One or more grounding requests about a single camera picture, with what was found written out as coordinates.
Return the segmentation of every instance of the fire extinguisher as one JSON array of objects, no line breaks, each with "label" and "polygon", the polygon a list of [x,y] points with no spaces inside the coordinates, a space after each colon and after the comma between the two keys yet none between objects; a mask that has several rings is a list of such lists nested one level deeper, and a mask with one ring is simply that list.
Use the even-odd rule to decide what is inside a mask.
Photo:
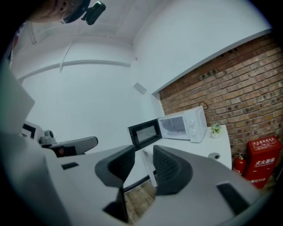
[{"label": "fire extinguisher", "polygon": [[234,165],[233,165],[233,171],[237,172],[239,175],[242,175],[242,173],[245,170],[246,166],[246,160],[244,159],[243,154],[238,154],[239,156],[235,158]]}]

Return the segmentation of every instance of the white ceiling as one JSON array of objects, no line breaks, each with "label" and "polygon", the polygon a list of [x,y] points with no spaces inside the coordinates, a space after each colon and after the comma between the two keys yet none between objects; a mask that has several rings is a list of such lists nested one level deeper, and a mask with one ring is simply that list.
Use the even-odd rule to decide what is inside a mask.
[{"label": "white ceiling", "polygon": [[43,42],[55,34],[75,35],[79,23],[79,35],[93,35],[115,38],[132,44],[149,15],[163,0],[101,0],[106,10],[89,26],[84,21],[71,24],[28,23],[19,39],[15,53],[25,45]]}]

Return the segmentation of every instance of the microwave control knob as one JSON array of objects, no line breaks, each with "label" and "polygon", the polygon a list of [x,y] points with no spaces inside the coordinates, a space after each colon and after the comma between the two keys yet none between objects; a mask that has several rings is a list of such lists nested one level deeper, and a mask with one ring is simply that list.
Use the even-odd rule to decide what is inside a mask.
[{"label": "microwave control knob", "polygon": [[191,119],[191,120],[189,121],[189,125],[190,125],[190,126],[193,126],[194,124],[195,124],[195,120]]}]

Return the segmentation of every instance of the white microwave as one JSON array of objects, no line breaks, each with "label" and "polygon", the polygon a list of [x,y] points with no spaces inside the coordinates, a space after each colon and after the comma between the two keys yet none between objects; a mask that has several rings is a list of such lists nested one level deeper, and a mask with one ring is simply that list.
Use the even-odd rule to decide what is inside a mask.
[{"label": "white microwave", "polygon": [[136,151],[161,138],[187,139],[200,143],[207,131],[203,107],[167,115],[128,128]]},{"label": "white microwave", "polygon": [[187,139],[194,143],[200,143],[207,131],[202,106],[158,118],[158,124],[162,138]]}]

